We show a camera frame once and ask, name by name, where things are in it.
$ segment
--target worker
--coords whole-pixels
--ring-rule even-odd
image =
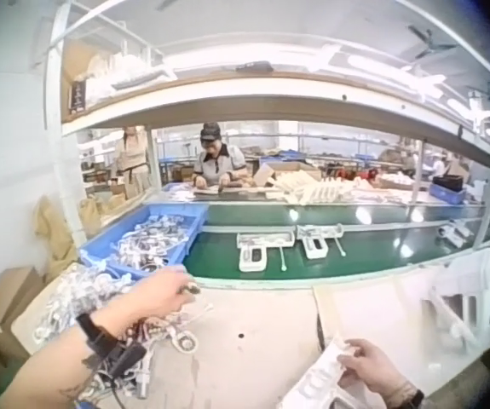
[[[147,136],[134,126],[124,129],[124,137],[116,144],[114,171],[124,176],[125,195],[134,198],[152,186],[147,162]]]
[[[439,177],[439,176],[443,176],[445,175],[446,173],[446,162],[445,162],[445,159],[446,157],[445,156],[442,156],[441,153],[435,153],[434,155],[434,165],[432,166],[433,168],[433,173],[432,173],[432,177]]]
[[[216,122],[203,124],[200,140],[204,151],[193,167],[195,187],[226,187],[231,181],[248,176],[245,155],[235,145],[222,142],[220,126]]]

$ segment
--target ceiling fan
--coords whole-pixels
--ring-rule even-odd
[[[426,30],[425,32],[421,32],[416,26],[408,26],[407,29],[415,34],[423,43],[426,44],[426,49],[421,51],[419,54],[415,55],[415,61],[421,60],[427,55],[439,54],[442,51],[448,51],[450,49],[456,49],[458,47],[457,44],[438,44],[434,43],[432,39],[432,31]]]

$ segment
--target tattoo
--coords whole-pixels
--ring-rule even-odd
[[[71,388],[59,389],[59,393],[67,398],[69,401],[76,400],[93,380],[93,376],[95,375],[97,369],[99,369],[101,362],[102,359],[97,354],[92,354],[82,360],[82,364],[84,364],[86,368],[92,371],[91,374],[87,377],[87,379],[85,379],[78,385],[74,385]]]
[[[79,383],[78,385],[74,385],[71,388],[59,389],[59,393],[64,396],[69,402],[76,400],[80,394],[88,387],[91,383],[91,377],[88,377],[85,381]]]
[[[400,407],[413,399],[416,393],[417,388],[410,382],[405,381],[391,396],[387,397],[385,403],[389,409]]]

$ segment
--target blue plastic bin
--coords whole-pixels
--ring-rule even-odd
[[[430,196],[443,200],[450,205],[461,205],[464,202],[464,197],[466,196],[465,190],[454,192],[453,190],[449,190],[440,185],[435,185],[434,183],[430,183],[429,193]]]
[[[189,239],[187,242],[169,250],[169,254],[167,255],[169,260],[168,265],[182,264],[184,257],[189,253],[194,240],[205,223],[208,208],[209,206],[207,204],[144,205],[120,221],[115,222],[107,230],[83,245],[80,248],[82,261],[86,265],[91,265],[92,262],[107,259],[114,253],[114,248],[122,236],[135,230],[137,224],[145,222],[150,216],[171,215],[184,217],[184,225],[187,227],[187,236]],[[149,273],[122,266],[111,261],[107,262],[107,271],[114,277],[121,277],[129,273],[133,279],[142,279],[149,275]]]

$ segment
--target conveyor belt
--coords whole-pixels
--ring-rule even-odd
[[[475,232],[479,224],[471,222],[468,227]],[[490,239],[490,228],[486,239]],[[202,233],[184,263],[193,275],[210,279],[321,279],[404,267],[458,251],[450,244],[441,243],[436,238],[435,228],[346,233],[341,244],[347,252],[346,257],[341,257],[335,242],[328,240],[328,257],[312,261],[306,258],[302,243],[297,241],[294,247],[284,249],[288,267],[285,272],[280,270],[279,250],[269,249],[265,271],[241,273],[236,234]],[[461,250],[470,248],[472,244],[473,239]],[[413,251],[410,257],[401,255],[402,245]]]
[[[295,224],[332,225],[336,223],[361,224],[356,217],[359,206],[289,206],[274,204],[232,204],[212,205],[206,220],[206,226],[292,226]],[[370,212],[372,223],[403,223],[409,222],[410,209],[397,205],[362,205]],[[293,222],[289,210],[298,211],[299,219]],[[448,219],[481,217],[484,207],[475,206],[417,206],[425,222],[437,222]]]

